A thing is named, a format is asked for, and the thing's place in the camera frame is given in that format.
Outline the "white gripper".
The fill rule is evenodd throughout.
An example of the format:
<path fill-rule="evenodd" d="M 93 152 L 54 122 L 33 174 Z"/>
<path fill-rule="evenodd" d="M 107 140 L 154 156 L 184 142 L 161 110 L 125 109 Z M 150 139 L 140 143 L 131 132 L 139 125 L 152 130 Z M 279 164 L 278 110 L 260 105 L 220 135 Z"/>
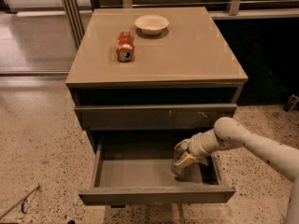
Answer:
<path fill-rule="evenodd" d="M 210 135 L 198 133 L 180 141 L 174 147 L 175 166 L 185 168 L 210 155 L 208 151 Z"/>

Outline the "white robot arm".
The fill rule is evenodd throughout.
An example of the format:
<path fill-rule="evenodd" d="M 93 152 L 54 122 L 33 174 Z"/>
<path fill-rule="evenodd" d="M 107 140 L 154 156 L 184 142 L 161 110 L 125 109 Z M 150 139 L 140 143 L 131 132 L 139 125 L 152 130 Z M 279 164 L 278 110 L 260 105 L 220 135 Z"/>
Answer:
<path fill-rule="evenodd" d="M 215 151 L 243 147 L 292 182 L 285 224 L 299 224 L 299 150 L 256 133 L 235 119 L 223 117 L 214 127 L 176 144 L 171 171 L 182 176 L 184 169 Z"/>

